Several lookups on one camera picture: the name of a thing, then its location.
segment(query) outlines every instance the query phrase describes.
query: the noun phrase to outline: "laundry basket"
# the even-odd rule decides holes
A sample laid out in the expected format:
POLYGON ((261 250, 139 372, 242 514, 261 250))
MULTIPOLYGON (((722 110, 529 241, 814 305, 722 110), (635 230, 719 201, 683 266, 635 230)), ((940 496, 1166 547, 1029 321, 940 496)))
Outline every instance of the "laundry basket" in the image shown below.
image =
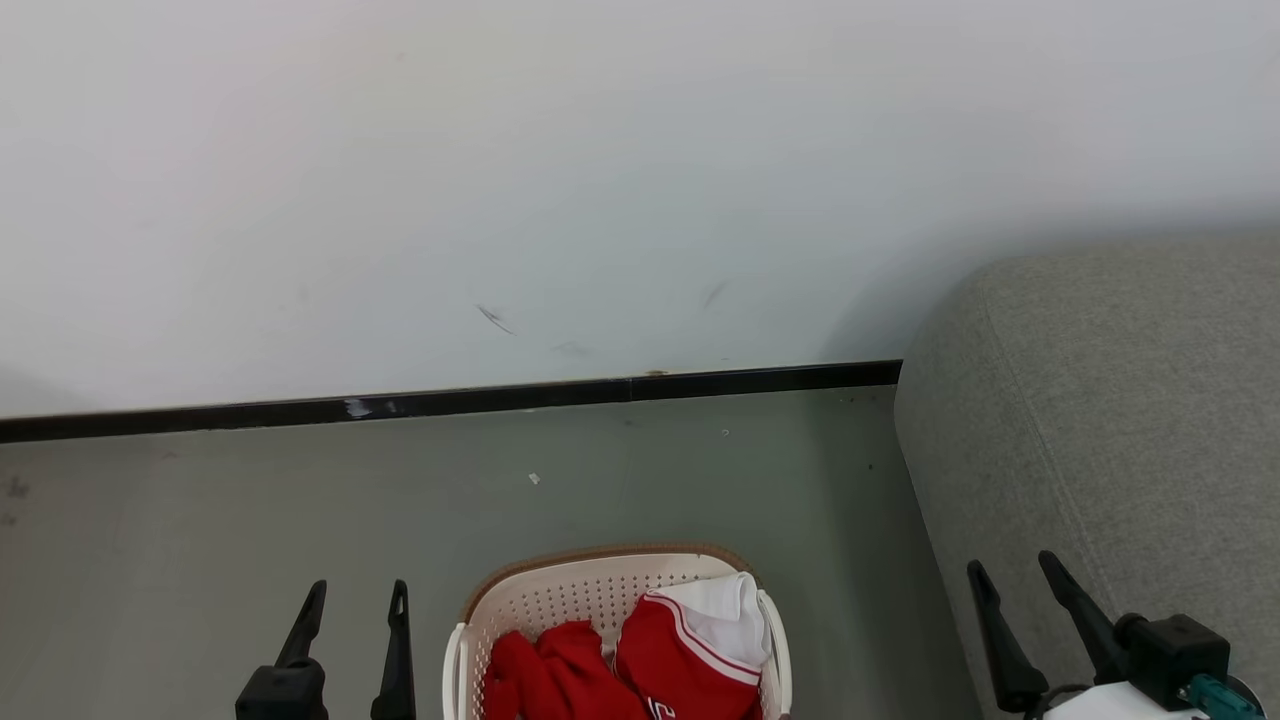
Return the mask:
MULTIPOLYGON (((617 643, 622 621, 640 596, 660 588, 732 575, 750 568, 714 546, 614 546, 511 565, 471 596, 444 651, 440 696, 444 720, 484 720, 484 671, 494 641, 511 630, 534 639, 572 620, 590 620, 605 646, 617 643)), ((791 712, 791 659, 782 619, 769 596, 756 593, 773 633, 773 657, 760 674, 764 720, 791 712)))

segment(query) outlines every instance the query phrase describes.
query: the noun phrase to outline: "gray floor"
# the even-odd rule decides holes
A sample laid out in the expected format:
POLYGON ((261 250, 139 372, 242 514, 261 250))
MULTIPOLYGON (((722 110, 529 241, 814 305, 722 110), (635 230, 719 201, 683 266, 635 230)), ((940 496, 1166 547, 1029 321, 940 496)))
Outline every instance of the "gray floor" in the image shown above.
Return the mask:
POLYGON ((397 577, 439 717, 490 570, 646 541, 755 566, 796 717, 978 717, 892 389, 3 446, 0 717, 230 717, 317 578, 330 715, 367 717, 397 577))

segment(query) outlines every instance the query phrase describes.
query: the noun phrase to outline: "gray fabric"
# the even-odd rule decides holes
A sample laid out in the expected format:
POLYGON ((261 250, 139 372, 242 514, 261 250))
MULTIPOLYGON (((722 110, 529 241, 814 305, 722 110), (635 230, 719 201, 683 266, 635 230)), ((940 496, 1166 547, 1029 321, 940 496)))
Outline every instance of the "gray fabric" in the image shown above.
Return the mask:
POLYGON ((1093 673, 1036 561, 1112 618, 1185 612, 1280 708, 1280 241, 1005 261, 908 354, 896 423, 988 717, 965 564, 1050 683, 1093 673))

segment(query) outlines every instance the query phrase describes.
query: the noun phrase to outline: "sofa seam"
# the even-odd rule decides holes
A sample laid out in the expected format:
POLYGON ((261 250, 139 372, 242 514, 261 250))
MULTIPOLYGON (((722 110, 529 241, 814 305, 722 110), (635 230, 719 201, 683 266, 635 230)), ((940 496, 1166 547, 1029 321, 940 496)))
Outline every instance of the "sofa seam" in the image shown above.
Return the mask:
POLYGON ((1102 591, 1106 593, 1106 601, 1112 609, 1115 609, 1117 607, 1115 592, 1112 591, 1106 574, 1102 573, 1101 564, 1097 560, 1097 552, 1093 548, 1093 541, 1089 539, 1089 533, 1085 530, 1084 521, 1080 519, 1080 510, 1076 507, 1075 498, 1071 496, 1070 489, 1068 489, 1066 482, 1062 480, 1062 473, 1059 468, 1057 457, 1055 457, 1053 451, 1044 439, 1044 433, 1041 429, 1039 420, 1032 410, 1030 402, 1027 401, 1027 393, 1023 391, 1021 382, 1018 379, 1018 373, 1014 372, 1014 365, 1005 350, 1005 342, 1000 338, 1000 332, 996 331, 995 320, 991 319, 991 305, 987 302, 986 278, 979 277, 975 284, 978 287, 978 305, 982 307, 982 316, 987 322, 987 329, 991 332, 991 337, 996 341, 996 356, 998 363, 1009 374, 1010 380, 1012 380, 1014 392, 1018 396, 1018 405, 1023 410, 1028 427, 1036 434, 1036 442, 1039 446, 1042 457, 1048 464, 1050 475, 1052 477, 1052 483, 1057 491, 1056 495, 1059 496, 1059 502, 1061 505, 1060 512, 1065 510, 1062 514, 1066 516, 1068 521, 1074 525, 1075 534, 1082 541, 1080 546, 1084 562, 1089 566, 1091 575, 1097 578, 1098 583, 1102 585, 1102 591))

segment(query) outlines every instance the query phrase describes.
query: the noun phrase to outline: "basket rim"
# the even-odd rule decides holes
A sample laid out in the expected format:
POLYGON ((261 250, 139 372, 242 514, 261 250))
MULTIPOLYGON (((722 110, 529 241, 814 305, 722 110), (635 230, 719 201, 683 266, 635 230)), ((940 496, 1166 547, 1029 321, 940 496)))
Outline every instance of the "basket rim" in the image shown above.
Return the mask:
MULTIPOLYGON (((471 591, 471 597, 467 598, 466 605, 462 606, 461 621, 465 625, 471 624, 471 616, 475 615, 476 606, 480 605, 480 600, 488 594, 498 583, 518 575, 521 573, 527 573, 530 570, 540 570, 543 568, 550 568, 553 565, 567 565, 570 562, 581 562, 584 560, 600 560, 604 557, 626 557, 631 555, 709 555, 717 560, 722 560, 735 570, 740 573, 755 573, 751 566, 742 560, 736 552, 721 547, 718 544, 710 543, 620 543, 620 544, 600 544, 595 547, 586 547, 580 550, 570 550, 566 552, 554 552, 550 555, 540 555, 538 557, 530 557, 527 560, 521 560, 518 562, 512 562, 499 568, 497 571, 490 574, 481 582, 476 589, 471 591)), ((760 585, 760 579, 756 578, 756 587, 760 585)))

